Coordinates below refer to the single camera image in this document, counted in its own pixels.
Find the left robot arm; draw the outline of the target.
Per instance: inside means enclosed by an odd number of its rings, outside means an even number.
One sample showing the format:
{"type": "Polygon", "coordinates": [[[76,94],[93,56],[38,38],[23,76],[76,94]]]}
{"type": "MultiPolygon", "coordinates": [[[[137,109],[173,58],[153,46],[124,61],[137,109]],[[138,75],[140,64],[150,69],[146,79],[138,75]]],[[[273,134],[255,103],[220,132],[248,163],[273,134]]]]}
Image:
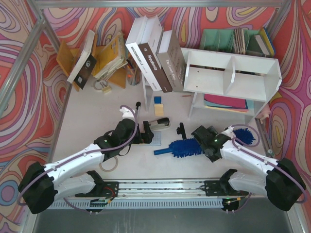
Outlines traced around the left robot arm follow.
{"type": "Polygon", "coordinates": [[[123,119],[116,128],[98,137],[82,151],[60,161],[41,165],[35,162],[27,169],[18,191],[31,213],[48,209],[56,200],[70,196],[108,198],[117,196],[112,185],[107,184],[91,168],[116,156],[132,144],[150,144],[154,134],[149,122],[143,122],[144,132],[131,119],[123,119]]]}

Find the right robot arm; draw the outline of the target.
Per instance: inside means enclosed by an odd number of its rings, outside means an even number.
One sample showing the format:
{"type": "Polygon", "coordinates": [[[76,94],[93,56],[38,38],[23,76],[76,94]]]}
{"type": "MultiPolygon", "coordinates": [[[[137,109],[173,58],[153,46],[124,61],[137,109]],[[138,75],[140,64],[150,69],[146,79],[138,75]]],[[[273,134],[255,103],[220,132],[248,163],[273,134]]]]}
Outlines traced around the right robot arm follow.
{"type": "Polygon", "coordinates": [[[235,124],[218,133],[212,126],[199,126],[191,135],[211,162],[228,160],[250,171],[245,174],[231,168],[225,172],[219,183],[226,195],[261,195],[283,211],[290,210],[295,203],[306,202],[306,185],[291,160],[277,160],[251,150],[256,146],[254,140],[260,140],[253,127],[235,124]]]}

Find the blue microfiber duster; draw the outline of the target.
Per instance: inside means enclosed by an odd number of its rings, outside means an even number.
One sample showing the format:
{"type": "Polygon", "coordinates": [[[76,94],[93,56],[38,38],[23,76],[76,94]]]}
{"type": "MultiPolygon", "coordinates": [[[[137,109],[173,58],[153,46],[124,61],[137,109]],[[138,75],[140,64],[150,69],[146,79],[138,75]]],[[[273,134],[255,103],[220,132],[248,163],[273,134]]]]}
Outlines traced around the blue microfiber duster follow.
{"type": "MultiPolygon", "coordinates": [[[[246,145],[252,145],[255,137],[248,128],[240,128],[233,131],[235,136],[246,145]]],[[[170,143],[168,148],[154,150],[154,155],[172,154],[177,158],[203,154],[199,143],[194,139],[176,140],[170,143]]]]}

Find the yellow grey calculator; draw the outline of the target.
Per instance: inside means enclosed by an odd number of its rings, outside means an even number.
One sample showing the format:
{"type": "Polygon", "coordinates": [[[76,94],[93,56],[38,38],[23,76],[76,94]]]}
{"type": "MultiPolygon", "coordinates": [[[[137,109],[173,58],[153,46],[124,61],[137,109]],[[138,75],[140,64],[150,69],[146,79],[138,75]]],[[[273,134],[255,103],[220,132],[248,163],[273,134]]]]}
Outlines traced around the yellow grey calculator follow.
{"type": "Polygon", "coordinates": [[[146,144],[142,143],[141,146],[161,146],[161,132],[160,131],[154,131],[154,137],[151,141],[151,143],[146,144]]]}

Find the black clip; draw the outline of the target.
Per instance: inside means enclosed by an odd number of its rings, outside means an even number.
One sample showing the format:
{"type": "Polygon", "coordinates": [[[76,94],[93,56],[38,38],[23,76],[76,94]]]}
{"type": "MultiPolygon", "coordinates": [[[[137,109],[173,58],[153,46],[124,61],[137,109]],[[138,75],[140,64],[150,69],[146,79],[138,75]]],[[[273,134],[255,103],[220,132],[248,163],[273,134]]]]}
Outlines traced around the black clip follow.
{"type": "Polygon", "coordinates": [[[181,135],[183,140],[186,140],[186,139],[187,139],[187,136],[186,136],[186,132],[185,132],[185,128],[184,128],[183,122],[180,122],[180,123],[179,123],[179,126],[178,126],[177,129],[176,129],[176,133],[177,133],[178,135],[181,135]]]}

